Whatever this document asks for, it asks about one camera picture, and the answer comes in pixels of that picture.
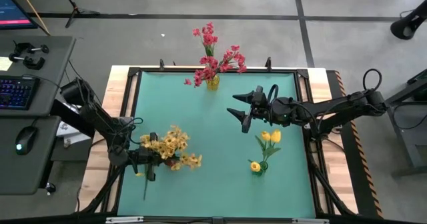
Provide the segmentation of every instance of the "green mat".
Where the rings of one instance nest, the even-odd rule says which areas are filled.
[[[143,73],[135,116],[144,122],[133,139],[150,132],[162,137],[170,125],[178,125],[191,137],[187,152],[203,155],[201,167],[193,171],[156,167],[156,181],[148,183],[145,201],[144,177],[136,177],[127,167],[118,215],[314,218],[301,127],[270,127],[253,120],[250,132],[244,134],[240,122],[226,111],[231,107],[248,112],[250,106],[232,95],[248,93],[257,85],[268,94],[278,84],[279,96],[296,97],[294,76],[226,73],[220,75],[217,91],[208,91],[205,83],[198,88],[184,85],[191,76]],[[282,131],[282,141],[276,145],[282,150],[270,157],[267,173],[258,177],[248,162],[262,160],[254,135],[274,129]]]

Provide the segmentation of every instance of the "concrete floor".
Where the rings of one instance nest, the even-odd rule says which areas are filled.
[[[29,10],[23,0],[18,0]],[[67,0],[31,0],[42,13],[71,10]],[[407,79],[426,68],[427,24],[410,41],[395,38],[391,22],[306,21],[309,45],[302,40],[296,0],[74,0],[80,7],[101,13],[289,15],[294,21],[214,19],[220,46],[240,45],[250,66],[264,65],[271,56],[275,67],[309,67],[306,51],[315,67],[341,73],[346,91],[362,89],[363,73],[372,67],[381,70],[380,91],[385,98],[403,88]],[[402,11],[423,0],[302,0],[306,16],[398,17]],[[65,29],[66,19],[44,18],[52,35],[72,35],[77,43],[71,57],[79,73],[103,98],[112,65],[197,64],[203,49],[191,30],[206,19],[76,19]],[[43,35],[40,30],[2,31],[0,35]],[[405,168],[404,154],[396,141],[389,118],[362,117],[356,120],[384,217],[427,222],[427,175],[393,179],[392,171]],[[75,192],[84,166],[58,171],[64,179],[56,198],[28,197],[29,204],[15,210],[23,200],[0,197],[0,218],[58,215],[75,207]]]

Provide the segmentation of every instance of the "backlit keyboard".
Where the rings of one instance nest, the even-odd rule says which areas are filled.
[[[28,110],[40,79],[0,76],[0,109]]]

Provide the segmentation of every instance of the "monitor screen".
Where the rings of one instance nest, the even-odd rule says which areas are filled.
[[[0,0],[0,29],[37,28],[15,0]]]

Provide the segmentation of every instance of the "yellow tulip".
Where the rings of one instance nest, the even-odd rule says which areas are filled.
[[[264,141],[269,141],[271,139],[271,136],[270,136],[270,134],[267,131],[262,131],[261,132],[261,138]]]
[[[282,134],[280,133],[280,130],[274,130],[272,133],[272,142],[279,143],[281,138]]]
[[[252,161],[251,162],[251,170],[255,171],[255,172],[261,171],[261,165],[256,161]]]

